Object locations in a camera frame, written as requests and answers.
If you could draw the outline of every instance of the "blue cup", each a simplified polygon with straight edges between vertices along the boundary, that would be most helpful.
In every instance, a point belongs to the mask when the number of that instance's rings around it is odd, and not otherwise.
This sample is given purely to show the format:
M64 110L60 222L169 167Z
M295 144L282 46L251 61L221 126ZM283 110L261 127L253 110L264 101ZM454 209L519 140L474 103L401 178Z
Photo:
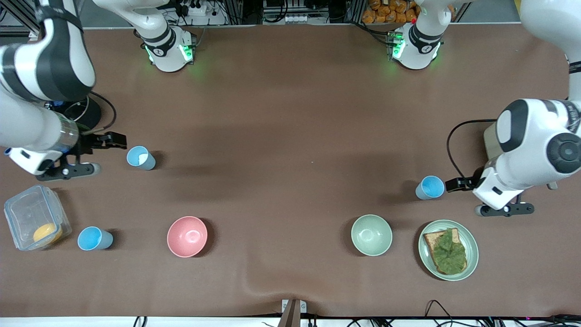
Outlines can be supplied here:
M145 147L139 145L129 150L127 163L143 170L152 170L155 167L155 158Z
M78 247L84 251L103 250L111 244L113 244L113 235L95 226L83 229L77 239Z
M431 200L444 194L444 182L436 176L426 176L415 188L415 195L420 200Z

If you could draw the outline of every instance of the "plate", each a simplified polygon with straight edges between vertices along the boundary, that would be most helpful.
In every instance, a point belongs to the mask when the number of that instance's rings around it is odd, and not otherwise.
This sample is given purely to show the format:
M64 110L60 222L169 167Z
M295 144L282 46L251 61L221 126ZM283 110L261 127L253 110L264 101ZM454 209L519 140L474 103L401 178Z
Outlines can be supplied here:
M437 271L436 265L434 264L432 256L430 255L428 244L424 239L424 234L439 232L448 228L458 229L460 243L462 243L462 245L466 248L466 261L468 265L464 271L455 275L445 275ZM478 245L476 244L476 240L474 239L472 233L470 233L466 227L460 225L459 223L455 221L449 221L447 219L431 222L422 230L422 233L419 235L418 251L422 262L426 268L432 274L434 274L434 276L443 280L449 280L451 282L457 282L458 280L466 279L474 272L474 270L476 270L476 266L478 265Z

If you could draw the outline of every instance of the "bowl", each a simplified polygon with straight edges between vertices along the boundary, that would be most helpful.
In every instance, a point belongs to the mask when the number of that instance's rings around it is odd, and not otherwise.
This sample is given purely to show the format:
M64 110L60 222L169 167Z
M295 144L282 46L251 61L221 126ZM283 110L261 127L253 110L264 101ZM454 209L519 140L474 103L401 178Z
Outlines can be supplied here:
M437 270L436 264L432 260L432 256L430 254L430 250L428 245L426 244L426 240L424 239L424 234L439 232L441 230L446 230L448 228L457 228L458 235L460 236L460 243L466 248L466 269L461 273L457 273L455 275L446 275L441 273ZM426 266L426 268L436 277L448 280L449 282L457 282L459 280L463 280L468 278L474 270L476 270L476 266L478 266L478 245L476 243L476 239L470 231L460 225L455 221L450 221L447 219L441 219L439 221L433 221L426 225L426 227L422 230L419 234L419 241L418 241L418 251L419 257L422 259L422 262Z
M200 253L207 241L206 225L192 216L176 220L167 232L167 246L180 258L189 258Z
M351 241L359 252L376 256L382 255L392 245L392 228L380 216L359 217L351 228Z

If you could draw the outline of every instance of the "lemon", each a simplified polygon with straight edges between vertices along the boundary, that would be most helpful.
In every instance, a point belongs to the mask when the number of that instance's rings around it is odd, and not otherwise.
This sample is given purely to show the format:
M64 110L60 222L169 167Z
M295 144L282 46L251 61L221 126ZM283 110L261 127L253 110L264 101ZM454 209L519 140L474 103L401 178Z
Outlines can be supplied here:
M45 237L49 236L50 234L54 233L55 230L56 230L56 225L54 223L46 223L46 224L40 226L34 232L33 239L35 242L38 242L38 241L44 239ZM63 230L60 229L57 232L57 234L55 235L55 237L51 240L51 242L58 240L62 234L63 234Z

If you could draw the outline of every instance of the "pink bowl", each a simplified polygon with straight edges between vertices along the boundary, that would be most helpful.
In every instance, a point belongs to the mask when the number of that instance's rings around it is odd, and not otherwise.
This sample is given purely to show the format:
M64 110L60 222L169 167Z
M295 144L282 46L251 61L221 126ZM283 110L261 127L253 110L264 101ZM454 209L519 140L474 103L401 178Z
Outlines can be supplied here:
M196 217L186 216L176 220L167 232L167 246L180 258L198 254L207 241L206 225Z

